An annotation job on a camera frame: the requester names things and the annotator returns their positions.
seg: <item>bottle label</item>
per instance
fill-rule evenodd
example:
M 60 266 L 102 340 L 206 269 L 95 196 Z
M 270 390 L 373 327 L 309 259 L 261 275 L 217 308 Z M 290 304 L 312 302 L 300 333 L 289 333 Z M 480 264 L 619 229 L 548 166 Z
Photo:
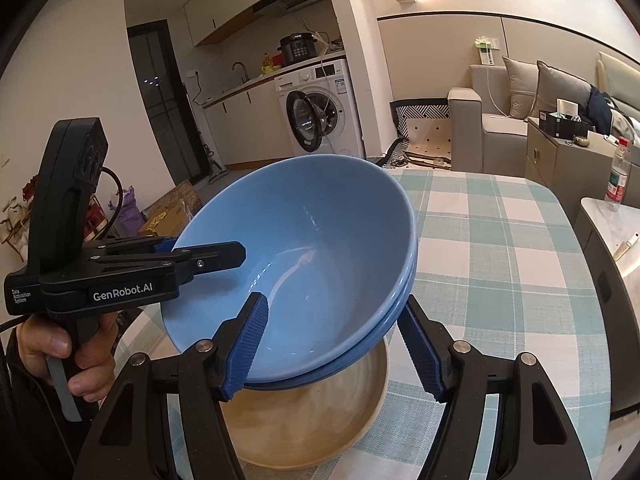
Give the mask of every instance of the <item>bottle label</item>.
M 614 202 L 622 202 L 622 195 L 625 192 L 626 175 L 618 173 L 613 168 L 607 186 L 607 197 Z

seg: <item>plaid tablecloth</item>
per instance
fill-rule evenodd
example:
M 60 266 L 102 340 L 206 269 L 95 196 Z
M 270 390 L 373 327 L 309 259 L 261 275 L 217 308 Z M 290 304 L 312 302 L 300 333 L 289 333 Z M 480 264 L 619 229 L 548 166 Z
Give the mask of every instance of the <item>plaid tablecloth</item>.
M 390 170 L 414 206 L 418 267 L 412 293 L 427 315 L 485 354 L 535 354 L 577 430 L 596 476 L 609 425 L 609 355 L 589 270 L 558 201 L 522 178 L 445 171 Z M 387 334 L 388 393 L 366 435 L 340 457 L 297 471 L 244 465 L 248 479 L 415 479 L 443 406 L 425 393 L 398 330 Z M 137 351 L 175 354 L 159 305 L 125 333 L 119 371 Z M 191 479 L 177 399 L 170 400 L 178 472 Z M 488 396 L 473 480 L 486 476 L 497 418 Z

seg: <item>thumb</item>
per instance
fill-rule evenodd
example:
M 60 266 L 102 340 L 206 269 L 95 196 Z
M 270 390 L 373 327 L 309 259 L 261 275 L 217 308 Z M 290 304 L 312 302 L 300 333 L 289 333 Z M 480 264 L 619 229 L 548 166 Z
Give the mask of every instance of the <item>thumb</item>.
M 31 375 L 41 379 L 49 377 L 45 355 L 66 358 L 71 354 L 69 334 L 43 316 L 31 316 L 18 326 L 17 339 L 22 364 Z

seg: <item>washing machine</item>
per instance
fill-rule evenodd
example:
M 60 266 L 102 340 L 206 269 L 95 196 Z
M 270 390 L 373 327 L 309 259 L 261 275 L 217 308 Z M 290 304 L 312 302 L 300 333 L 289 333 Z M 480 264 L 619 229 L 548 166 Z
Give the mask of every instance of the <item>washing machine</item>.
M 364 158 L 358 110 L 346 59 L 332 59 L 275 79 L 294 154 Z

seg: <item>blue gripper pad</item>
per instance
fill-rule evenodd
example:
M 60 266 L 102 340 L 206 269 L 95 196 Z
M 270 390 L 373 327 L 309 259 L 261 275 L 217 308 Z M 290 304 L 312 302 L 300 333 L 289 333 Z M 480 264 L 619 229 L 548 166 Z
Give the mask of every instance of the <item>blue gripper pad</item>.
M 178 238 L 167 238 L 156 246 L 156 253 L 170 253 L 174 250 L 174 245 Z
M 242 390 L 268 319 L 269 305 L 266 296 L 252 292 L 238 317 L 231 320 L 242 323 L 242 326 L 226 357 L 226 375 L 221 388 L 226 400 L 231 400 L 236 392 Z
M 408 303 L 398 317 L 398 328 L 424 391 L 439 400 L 447 390 L 442 381 L 442 362 Z

